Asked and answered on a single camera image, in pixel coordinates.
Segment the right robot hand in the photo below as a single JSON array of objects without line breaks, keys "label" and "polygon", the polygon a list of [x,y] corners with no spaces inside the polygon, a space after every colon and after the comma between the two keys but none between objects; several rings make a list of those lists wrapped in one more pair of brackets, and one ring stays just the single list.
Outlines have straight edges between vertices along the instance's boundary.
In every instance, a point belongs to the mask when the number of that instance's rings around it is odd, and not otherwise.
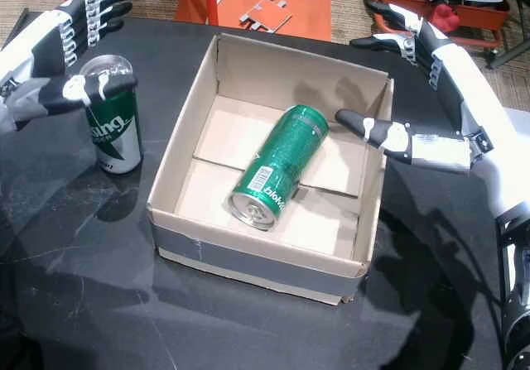
[{"label": "right robot hand", "polygon": [[360,40],[359,46],[393,49],[414,65],[425,64],[429,85],[444,105],[456,111],[456,130],[443,137],[348,109],[337,111],[336,121],[401,163],[477,175],[485,183],[496,219],[503,223],[527,220],[529,148],[469,53],[415,12],[392,3],[365,2],[405,32],[377,34]]}]

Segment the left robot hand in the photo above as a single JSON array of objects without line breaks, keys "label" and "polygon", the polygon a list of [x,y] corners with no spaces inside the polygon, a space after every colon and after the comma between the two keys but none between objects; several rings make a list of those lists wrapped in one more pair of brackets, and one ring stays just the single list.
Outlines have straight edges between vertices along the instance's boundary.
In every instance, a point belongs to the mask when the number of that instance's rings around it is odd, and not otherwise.
[{"label": "left robot hand", "polygon": [[102,103],[137,84],[135,77],[68,75],[90,47],[123,26],[129,0],[66,0],[43,12],[1,50],[1,132],[31,120]]}]

